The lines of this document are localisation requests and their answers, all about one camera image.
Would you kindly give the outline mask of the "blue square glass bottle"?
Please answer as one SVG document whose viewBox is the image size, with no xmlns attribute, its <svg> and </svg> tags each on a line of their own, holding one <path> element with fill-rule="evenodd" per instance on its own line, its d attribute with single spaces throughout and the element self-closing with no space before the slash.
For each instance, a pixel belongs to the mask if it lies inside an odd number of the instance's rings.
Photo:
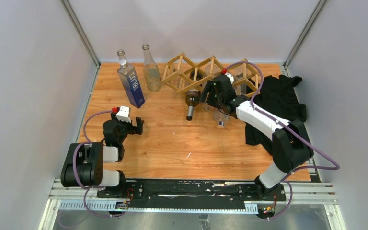
<svg viewBox="0 0 368 230">
<path fill-rule="evenodd" d="M 120 68 L 117 74 L 125 89 L 129 102 L 136 108 L 140 108 L 145 103 L 145 98 L 138 79 L 135 67 L 128 63 L 126 59 L 119 61 Z"/>
</svg>

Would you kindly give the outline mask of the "clear glass bottle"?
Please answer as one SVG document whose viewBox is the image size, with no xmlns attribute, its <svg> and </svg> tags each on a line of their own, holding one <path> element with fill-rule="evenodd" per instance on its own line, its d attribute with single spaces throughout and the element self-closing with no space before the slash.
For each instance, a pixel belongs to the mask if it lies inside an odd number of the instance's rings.
<svg viewBox="0 0 368 230">
<path fill-rule="evenodd" d="M 143 44 L 142 49 L 144 53 L 143 73 L 147 88 L 151 92 L 157 92 L 161 88 L 159 68 L 151 55 L 149 44 Z"/>
</svg>

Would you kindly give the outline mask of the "dark labelled clear bottle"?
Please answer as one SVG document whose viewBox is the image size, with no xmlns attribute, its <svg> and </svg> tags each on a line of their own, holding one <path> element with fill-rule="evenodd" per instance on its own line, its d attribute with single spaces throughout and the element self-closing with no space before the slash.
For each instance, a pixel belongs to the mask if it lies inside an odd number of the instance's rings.
<svg viewBox="0 0 368 230">
<path fill-rule="evenodd" d="M 125 52 L 124 50 L 122 49 L 119 49 L 117 51 L 117 55 L 118 55 L 118 58 L 119 58 L 119 64 L 122 66 L 122 67 L 126 67 L 127 64 L 128 64 L 128 61 L 127 61 L 127 58 L 126 58 L 126 55 L 125 55 Z"/>
</svg>

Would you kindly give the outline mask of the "small clear bottle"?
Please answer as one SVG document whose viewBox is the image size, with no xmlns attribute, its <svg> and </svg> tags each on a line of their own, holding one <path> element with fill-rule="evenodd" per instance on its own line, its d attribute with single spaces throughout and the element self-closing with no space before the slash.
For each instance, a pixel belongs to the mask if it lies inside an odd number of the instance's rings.
<svg viewBox="0 0 368 230">
<path fill-rule="evenodd" d="M 218 67 L 215 66 L 215 64 L 208 64 L 205 67 L 205 72 L 207 74 L 211 74 L 212 78 L 214 78 L 217 75 L 217 73 L 219 72 L 219 69 L 218 69 Z M 211 88 L 207 88 L 207 93 L 206 93 L 205 101 L 204 101 L 204 104 L 203 104 L 203 109 L 206 112 L 210 111 L 210 106 L 208 105 L 208 102 L 207 102 L 210 90 L 211 90 Z"/>
</svg>

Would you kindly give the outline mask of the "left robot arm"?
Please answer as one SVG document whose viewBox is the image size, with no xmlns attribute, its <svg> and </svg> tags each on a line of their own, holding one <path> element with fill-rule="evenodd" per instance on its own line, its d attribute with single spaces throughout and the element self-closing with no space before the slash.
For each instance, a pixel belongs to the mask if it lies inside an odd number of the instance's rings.
<svg viewBox="0 0 368 230">
<path fill-rule="evenodd" d="M 72 143 L 60 174 L 63 187 L 102 187 L 116 198 L 126 198 L 131 191 L 121 170 L 107 170 L 106 162 L 120 162 L 128 135 L 141 135 L 144 121 L 136 124 L 112 118 L 103 124 L 104 139 L 99 142 Z"/>
</svg>

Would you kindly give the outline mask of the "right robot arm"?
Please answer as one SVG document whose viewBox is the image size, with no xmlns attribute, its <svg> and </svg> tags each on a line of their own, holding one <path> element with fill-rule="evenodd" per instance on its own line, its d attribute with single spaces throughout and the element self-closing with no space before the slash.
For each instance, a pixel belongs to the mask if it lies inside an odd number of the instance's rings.
<svg viewBox="0 0 368 230">
<path fill-rule="evenodd" d="M 244 121 L 272 142 L 273 163 L 254 181 L 256 197 L 267 200 L 273 195 L 274 188 L 294 169 L 312 158 L 314 152 L 309 147 L 307 130 L 301 121 L 273 115 L 246 95 L 237 95 L 232 83 L 233 77 L 228 73 L 208 80 L 200 101 Z"/>
</svg>

